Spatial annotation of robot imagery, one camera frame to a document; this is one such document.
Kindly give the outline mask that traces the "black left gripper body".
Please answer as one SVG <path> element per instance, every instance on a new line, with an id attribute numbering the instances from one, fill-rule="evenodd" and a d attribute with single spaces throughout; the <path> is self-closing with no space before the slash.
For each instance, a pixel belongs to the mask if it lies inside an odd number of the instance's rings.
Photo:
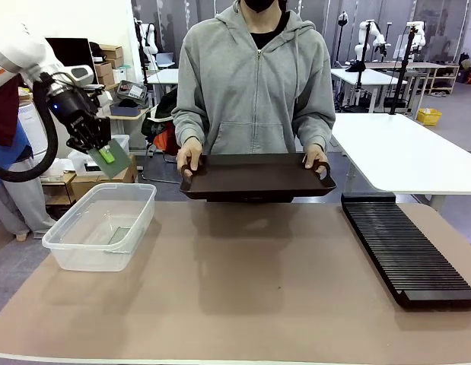
<path id="1" fill-rule="evenodd" d="M 64 87 L 56 93 L 46 96 L 46 103 L 58 121 L 72 132 L 74 122 L 82 116 L 80 125 L 85 125 L 91 132 L 101 131 L 101 120 L 97 118 L 97 104 L 81 88 Z"/>

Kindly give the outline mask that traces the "person's right hand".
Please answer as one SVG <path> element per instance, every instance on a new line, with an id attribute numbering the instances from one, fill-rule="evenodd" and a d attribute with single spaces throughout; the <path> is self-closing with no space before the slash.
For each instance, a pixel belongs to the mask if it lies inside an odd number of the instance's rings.
<path id="1" fill-rule="evenodd" d="M 190 177 L 200 165 L 202 145 L 195 138 L 188 139 L 177 153 L 177 169 L 182 177 Z"/>

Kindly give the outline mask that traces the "person's left hand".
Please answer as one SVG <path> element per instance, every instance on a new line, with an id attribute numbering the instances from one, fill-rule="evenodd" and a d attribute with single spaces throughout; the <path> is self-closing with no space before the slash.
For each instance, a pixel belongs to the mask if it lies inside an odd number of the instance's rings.
<path id="1" fill-rule="evenodd" d="M 316 162 L 328 163 L 328 158 L 323 149 L 318 144 L 311 144 L 305 149 L 303 163 L 307 170 L 313 169 L 318 173 L 322 173 L 326 169 L 325 166 L 318 166 L 318 168 L 315 168 Z"/>

